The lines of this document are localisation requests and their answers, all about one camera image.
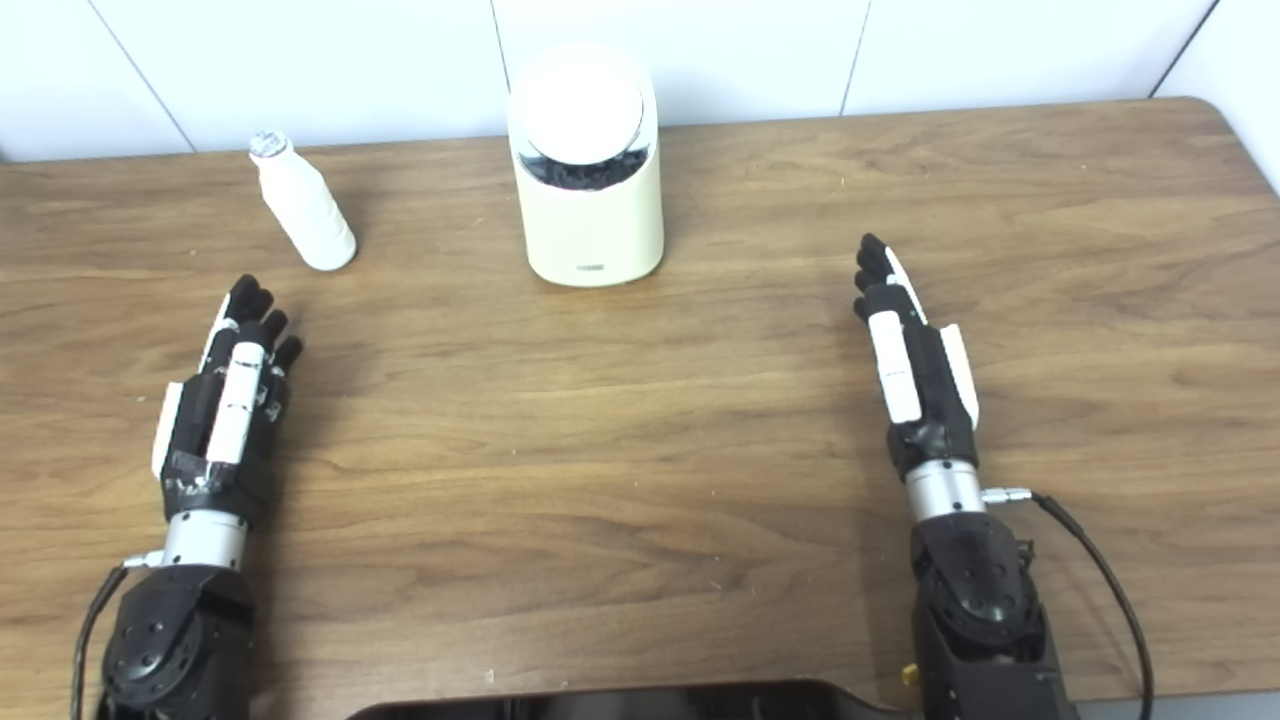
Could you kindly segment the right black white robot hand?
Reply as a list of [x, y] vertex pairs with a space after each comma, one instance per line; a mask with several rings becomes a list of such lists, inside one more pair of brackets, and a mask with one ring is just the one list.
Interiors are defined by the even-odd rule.
[[855, 286], [852, 309], [870, 334], [899, 477], [928, 462], [978, 466], [979, 405], [959, 327], [928, 322], [904, 265], [873, 233], [861, 237]]

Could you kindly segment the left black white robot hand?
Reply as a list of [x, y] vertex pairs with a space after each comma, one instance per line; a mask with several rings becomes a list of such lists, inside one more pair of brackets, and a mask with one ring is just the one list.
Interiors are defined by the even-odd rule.
[[291, 404], [288, 373], [305, 350], [255, 275], [230, 287], [193, 375], [163, 400], [151, 468], [168, 521], [224, 512], [247, 527], [276, 502], [276, 437]]

